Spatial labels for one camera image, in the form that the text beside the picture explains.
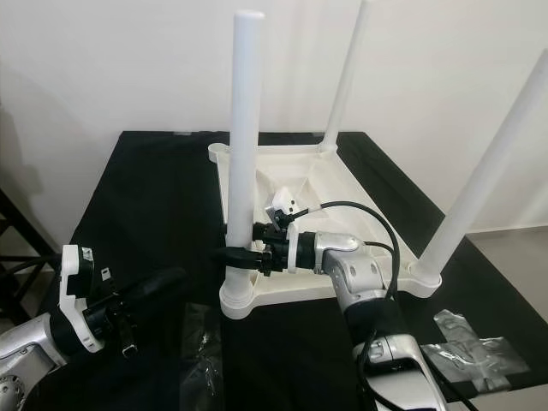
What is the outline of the white plastic table leg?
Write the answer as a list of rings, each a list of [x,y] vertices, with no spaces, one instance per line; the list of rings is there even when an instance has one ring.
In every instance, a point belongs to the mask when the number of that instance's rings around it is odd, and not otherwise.
[[[263,81],[263,28],[265,15],[238,10],[232,16],[229,161],[224,243],[232,251],[249,251],[254,223],[259,120]]]
[[[425,299],[443,284],[442,271],[468,234],[471,223],[488,202],[489,196],[503,176],[509,155],[539,100],[548,95],[548,47],[540,51],[531,74],[516,95],[505,118],[498,126],[488,148],[463,185],[455,203],[439,224],[418,261],[408,267],[408,293]]]
[[[366,31],[369,17],[372,14],[372,4],[373,0],[360,0],[351,39],[349,39],[344,62],[342,63],[336,94],[334,94],[328,121],[326,121],[324,137],[322,137],[319,144],[321,152],[335,152],[337,149],[337,138],[339,138],[343,118],[346,113],[346,106],[348,106],[349,94],[351,94],[354,83],[357,60],[359,60],[359,48],[364,39],[364,32]]]
[[[269,206],[274,193],[277,191],[277,180],[270,176],[269,162],[266,157],[258,156],[255,165],[254,202],[255,207]]]

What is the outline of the black round stool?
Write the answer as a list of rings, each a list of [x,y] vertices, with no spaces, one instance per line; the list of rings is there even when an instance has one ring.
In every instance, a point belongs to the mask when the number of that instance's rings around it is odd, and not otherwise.
[[[0,194],[0,234],[14,229],[22,236],[28,246],[37,254],[36,257],[23,255],[0,255],[1,263],[15,263],[10,269],[1,265],[0,301],[3,317],[19,325],[31,320],[31,314],[22,306],[22,299],[31,286],[38,281],[45,267],[59,269],[56,252],[50,243],[34,228],[15,203],[4,192]]]

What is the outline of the white plastic children table top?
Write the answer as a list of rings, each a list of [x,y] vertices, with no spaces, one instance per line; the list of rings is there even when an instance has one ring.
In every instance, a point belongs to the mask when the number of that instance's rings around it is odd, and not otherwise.
[[[226,214],[223,175],[227,172],[229,145],[214,142],[208,153],[216,168]],[[289,188],[299,207],[293,215],[299,230],[297,273],[272,271],[269,277],[263,277],[257,269],[227,267],[219,290],[220,306],[227,317],[243,319],[255,307],[333,298],[336,289],[320,267],[322,249],[333,247],[348,249],[352,257],[373,263],[385,282],[391,278],[392,257],[384,248],[393,247],[400,255],[396,288],[408,292],[408,267],[418,258],[400,236],[388,236],[384,229],[388,219],[364,188],[364,177],[354,176],[335,152],[321,152],[319,144],[258,146],[258,156],[269,162],[277,189]],[[269,207],[258,208],[254,202],[251,250],[263,250],[263,243],[257,239],[257,223],[273,223]]]

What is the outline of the crumpled clear plastic film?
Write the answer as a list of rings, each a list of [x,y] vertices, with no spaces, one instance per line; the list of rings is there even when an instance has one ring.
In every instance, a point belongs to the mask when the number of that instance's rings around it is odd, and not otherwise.
[[[510,376],[531,371],[504,337],[481,339],[459,313],[442,310],[433,320],[445,342],[426,344],[423,352],[449,381],[470,381],[478,394],[496,394],[514,386]]]

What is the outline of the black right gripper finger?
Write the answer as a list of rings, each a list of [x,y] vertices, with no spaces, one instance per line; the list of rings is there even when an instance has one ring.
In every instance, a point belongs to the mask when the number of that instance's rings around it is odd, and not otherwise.
[[[214,261],[234,269],[262,269],[266,256],[247,247],[220,247],[214,251]]]

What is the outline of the black tablecloth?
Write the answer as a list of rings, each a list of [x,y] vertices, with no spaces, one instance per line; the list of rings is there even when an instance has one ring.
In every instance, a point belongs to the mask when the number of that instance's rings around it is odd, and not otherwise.
[[[72,241],[126,283],[162,269],[182,269],[183,293],[159,308],[138,333],[140,352],[113,349],[51,373],[25,411],[181,411],[183,379],[194,366],[185,351],[187,305],[217,309],[223,270],[211,251],[223,244],[215,165],[207,148],[224,132],[125,132],[107,160]],[[548,411],[548,321],[469,239],[428,299],[400,296],[412,333],[441,343],[434,322],[443,309],[460,313],[483,337],[504,337],[529,371],[509,392],[478,396],[458,384],[482,411]],[[359,411],[351,345],[333,299],[259,307],[241,320],[222,318],[224,411]]]

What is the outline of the small clear plastic bag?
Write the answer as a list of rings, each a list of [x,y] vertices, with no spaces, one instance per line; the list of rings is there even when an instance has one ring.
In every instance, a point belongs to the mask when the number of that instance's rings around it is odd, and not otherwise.
[[[200,304],[184,310],[180,411],[224,411],[220,314]]]

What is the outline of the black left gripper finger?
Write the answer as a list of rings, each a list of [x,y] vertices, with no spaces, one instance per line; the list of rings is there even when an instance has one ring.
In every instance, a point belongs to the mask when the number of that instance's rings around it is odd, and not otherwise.
[[[181,267],[148,271],[127,285],[128,304],[153,304],[187,296],[191,274]]]

